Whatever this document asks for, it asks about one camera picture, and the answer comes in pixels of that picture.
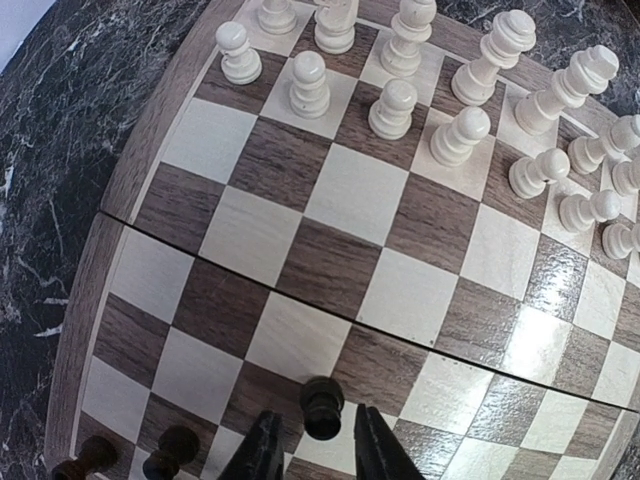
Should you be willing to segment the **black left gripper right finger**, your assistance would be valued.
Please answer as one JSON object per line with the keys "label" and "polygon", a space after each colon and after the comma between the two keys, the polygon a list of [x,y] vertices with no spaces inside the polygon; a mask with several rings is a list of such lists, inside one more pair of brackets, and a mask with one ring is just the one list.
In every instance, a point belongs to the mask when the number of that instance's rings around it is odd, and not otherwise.
{"label": "black left gripper right finger", "polygon": [[357,479],[420,478],[420,471],[377,408],[357,406],[354,440]]}

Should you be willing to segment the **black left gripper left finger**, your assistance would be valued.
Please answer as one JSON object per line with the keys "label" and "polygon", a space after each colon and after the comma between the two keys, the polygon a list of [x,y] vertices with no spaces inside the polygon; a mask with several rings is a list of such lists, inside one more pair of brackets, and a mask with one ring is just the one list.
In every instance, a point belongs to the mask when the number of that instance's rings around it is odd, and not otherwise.
{"label": "black left gripper left finger", "polygon": [[281,480],[284,478],[282,415],[263,410],[227,463],[219,480]]}

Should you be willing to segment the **dark wooden chess pawn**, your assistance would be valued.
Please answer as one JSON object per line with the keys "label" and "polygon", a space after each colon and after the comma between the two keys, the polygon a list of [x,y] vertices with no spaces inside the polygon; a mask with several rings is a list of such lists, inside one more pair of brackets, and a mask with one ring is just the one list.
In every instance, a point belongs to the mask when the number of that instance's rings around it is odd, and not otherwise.
{"label": "dark wooden chess pawn", "polygon": [[336,437],[342,426],[344,402],[343,390],[335,379],[326,376],[310,378],[302,386],[299,398],[305,432],[319,441]]}

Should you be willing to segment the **dark wooden chess knight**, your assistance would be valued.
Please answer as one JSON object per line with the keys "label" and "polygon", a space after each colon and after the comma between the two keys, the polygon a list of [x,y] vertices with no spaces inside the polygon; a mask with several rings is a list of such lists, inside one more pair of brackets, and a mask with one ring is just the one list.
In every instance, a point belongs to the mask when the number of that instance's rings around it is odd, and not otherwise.
{"label": "dark wooden chess knight", "polygon": [[191,463],[200,450],[200,440],[188,427],[174,425],[159,438],[157,448],[143,463],[146,479],[171,480],[180,467]]}

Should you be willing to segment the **dark wooden chess rook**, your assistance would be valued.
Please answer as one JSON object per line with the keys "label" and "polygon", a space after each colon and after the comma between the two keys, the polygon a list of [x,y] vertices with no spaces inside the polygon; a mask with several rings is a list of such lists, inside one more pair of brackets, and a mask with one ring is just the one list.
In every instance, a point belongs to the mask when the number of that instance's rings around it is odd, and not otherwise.
{"label": "dark wooden chess rook", "polygon": [[115,446],[99,435],[86,439],[75,460],[65,460],[56,465],[51,472],[52,480],[84,480],[89,474],[104,472],[117,463],[118,452]]}

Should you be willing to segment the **wooden folding chess board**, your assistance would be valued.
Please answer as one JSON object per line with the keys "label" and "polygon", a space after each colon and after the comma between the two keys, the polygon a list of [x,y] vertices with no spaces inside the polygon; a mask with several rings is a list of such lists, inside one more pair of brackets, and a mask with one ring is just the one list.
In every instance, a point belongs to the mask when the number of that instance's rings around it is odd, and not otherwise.
{"label": "wooden folding chess board", "polygon": [[213,479],[254,419],[283,420],[293,479],[351,479],[359,404],[379,409],[427,479],[610,479],[639,423],[639,257],[561,202],[613,189],[639,124],[593,98],[541,135],[518,102],[552,73],[528,58],[484,105],[461,166],[436,129],[481,34],[441,14],[411,78],[411,126],[371,106],[395,1],[364,1],[353,47],[324,55],[330,105],[293,113],[315,8],[264,32],[257,1],[212,2],[138,122],[90,229],[64,319],[44,458],[91,436],[139,479],[169,427],[199,437],[184,479]]}

